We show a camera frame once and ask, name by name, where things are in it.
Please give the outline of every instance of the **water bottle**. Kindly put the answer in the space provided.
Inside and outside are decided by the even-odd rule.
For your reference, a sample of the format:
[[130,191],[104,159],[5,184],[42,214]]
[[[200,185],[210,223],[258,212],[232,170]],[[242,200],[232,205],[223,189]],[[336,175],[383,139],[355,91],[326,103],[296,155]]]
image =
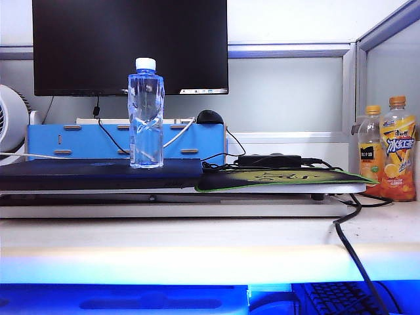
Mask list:
[[163,78],[156,74],[156,61],[136,59],[136,74],[129,75],[130,166],[163,166]]

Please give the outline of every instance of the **monitor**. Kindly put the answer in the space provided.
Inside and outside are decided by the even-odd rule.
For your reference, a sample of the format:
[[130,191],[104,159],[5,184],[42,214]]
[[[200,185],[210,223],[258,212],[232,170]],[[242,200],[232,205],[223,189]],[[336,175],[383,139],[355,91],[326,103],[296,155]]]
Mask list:
[[135,59],[167,95],[227,94],[226,0],[33,0],[37,96],[125,95]]

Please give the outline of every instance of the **mouse pad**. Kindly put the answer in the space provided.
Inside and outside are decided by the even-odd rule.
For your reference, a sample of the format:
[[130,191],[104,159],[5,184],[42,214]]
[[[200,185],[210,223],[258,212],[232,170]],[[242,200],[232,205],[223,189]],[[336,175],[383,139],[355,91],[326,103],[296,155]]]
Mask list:
[[377,184],[374,180],[339,170],[300,168],[285,170],[240,170],[204,173],[196,190],[214,192],[233,188],[269,184],[332,184],[355,183]]

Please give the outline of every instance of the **orange bottle cap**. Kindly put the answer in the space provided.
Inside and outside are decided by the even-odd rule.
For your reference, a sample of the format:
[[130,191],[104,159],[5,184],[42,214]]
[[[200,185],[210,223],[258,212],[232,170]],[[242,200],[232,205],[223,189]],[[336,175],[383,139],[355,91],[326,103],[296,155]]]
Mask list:
[[389,98],[389,104],[405,104],[406,103],[406,96],[405,95],[398,95],[398,96],[392,96]]

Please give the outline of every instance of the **dark blue laptop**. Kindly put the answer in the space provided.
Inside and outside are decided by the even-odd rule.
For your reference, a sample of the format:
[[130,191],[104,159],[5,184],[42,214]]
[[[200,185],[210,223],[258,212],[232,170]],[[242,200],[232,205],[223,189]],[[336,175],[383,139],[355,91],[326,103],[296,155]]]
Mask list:
[[0,190],[185,188],[201,174],[200,159],[165,159],[154,169],[132,169],[128,159],[35,159],[0,166]]

